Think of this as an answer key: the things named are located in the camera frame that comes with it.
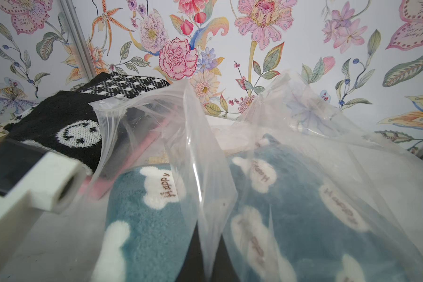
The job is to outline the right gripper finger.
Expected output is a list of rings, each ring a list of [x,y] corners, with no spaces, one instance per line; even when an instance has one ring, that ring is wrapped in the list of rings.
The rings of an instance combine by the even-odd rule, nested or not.
[[[234,263],[237,249],[230,234],[223,232],[215,250],[211,273],[207,273],[207,260],[203,251],[203,240],[196,224],[192,229],[184,223],[174,229],[174,252],[180,256],[180,269],[177,282],[239,282]]]

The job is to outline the clear plastic vacuum bag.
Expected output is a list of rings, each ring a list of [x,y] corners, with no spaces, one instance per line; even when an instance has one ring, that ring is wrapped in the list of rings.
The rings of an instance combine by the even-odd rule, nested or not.
[[[230,126],[183,81],[93,102],[68,282],[423,282],[423,161],[286,72]]]

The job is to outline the black white patterned blanket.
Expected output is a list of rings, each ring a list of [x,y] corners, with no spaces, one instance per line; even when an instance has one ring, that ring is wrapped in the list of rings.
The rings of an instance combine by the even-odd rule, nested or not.
[[[92,175],[100,161],[102,135],[91,104],[106,98],[133,99],[169,82],[150,76],[102,73],[74,91],[59,91],[4,126],[7,138],[78,160]]]

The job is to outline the pink blanket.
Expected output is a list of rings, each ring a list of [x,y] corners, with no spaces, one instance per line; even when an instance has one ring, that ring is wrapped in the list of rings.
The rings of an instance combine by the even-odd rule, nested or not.
[[[99,200],[112,188],[116,178],[130,168],[160,136],[159,127],[169,121],[157,121],[151,116],[123,118],[109,125],[102,145],[101,158],[92,176],[80,188],[94,200]]]

